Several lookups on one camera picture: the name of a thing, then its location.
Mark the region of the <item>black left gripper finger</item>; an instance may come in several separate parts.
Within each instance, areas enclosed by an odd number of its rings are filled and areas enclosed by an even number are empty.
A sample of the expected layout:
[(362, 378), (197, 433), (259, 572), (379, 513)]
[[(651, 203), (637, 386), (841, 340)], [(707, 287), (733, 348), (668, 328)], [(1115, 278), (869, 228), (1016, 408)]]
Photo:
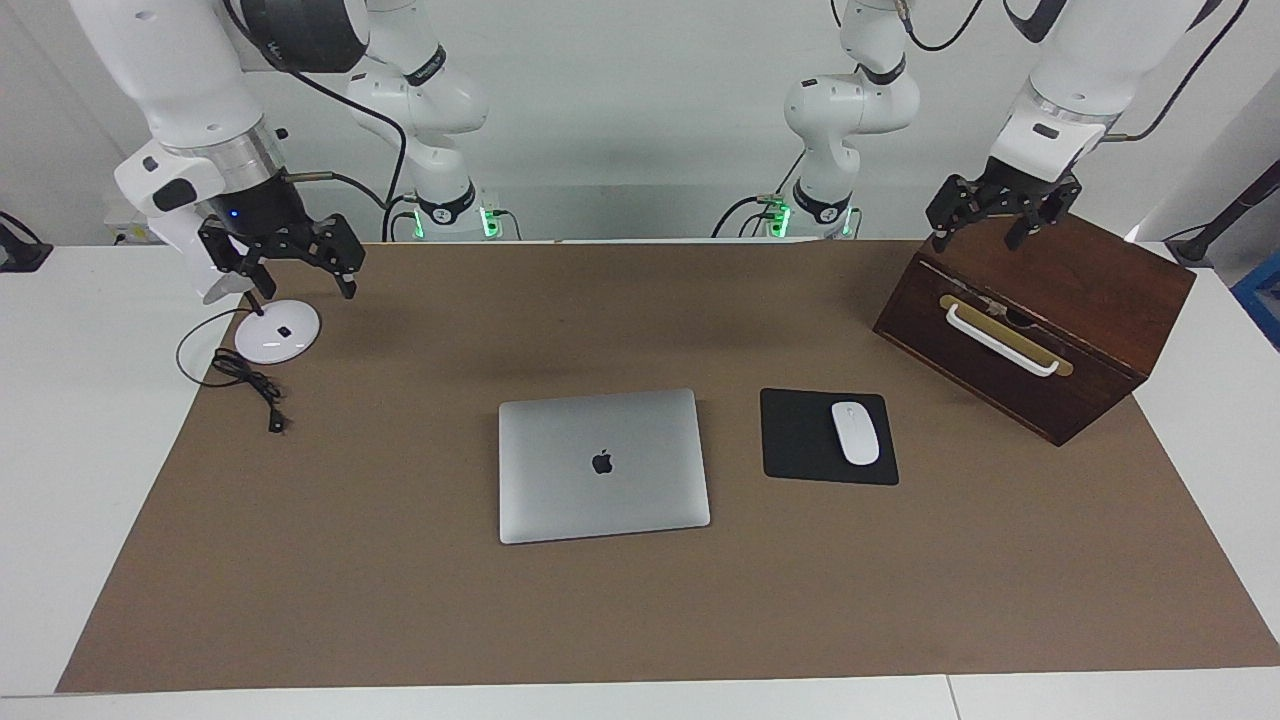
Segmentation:
[(1011, 200), (1011, 214), (1018, 219), (1004, 237), (1010, 251), (1019, 250), (1025, 241), (1048, 225), (1056, 225), (1070, 210), (1082, 191), (1078, 178), (1065, 178), (1043, 197), (1020, 195)]
[(986, 220), (1001, 204), (1001, 186), (984, 178), (950, 176), (925, 208), (931, 224), (931, 247), (943, 252), (960, 229)]

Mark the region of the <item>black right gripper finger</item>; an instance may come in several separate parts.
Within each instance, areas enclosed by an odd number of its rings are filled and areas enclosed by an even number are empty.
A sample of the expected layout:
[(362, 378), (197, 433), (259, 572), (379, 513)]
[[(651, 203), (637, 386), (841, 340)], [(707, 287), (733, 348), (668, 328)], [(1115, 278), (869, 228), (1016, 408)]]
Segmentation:
[(344, 300), (355, 299), (358, 288), (355, 277), (366, 250), (343, 215), (288, 225), (285, 246), (289, 259), (328, 273)]
[(247, 250), (242, 250), (223, 227), (201, 225), (198, 238), (215, 270), (210, 288), (198, 292), (202, 301), (219, 301), (251, 292), (268, 301), (275, 299), (276, 283), (268, 269), (251, 258)]

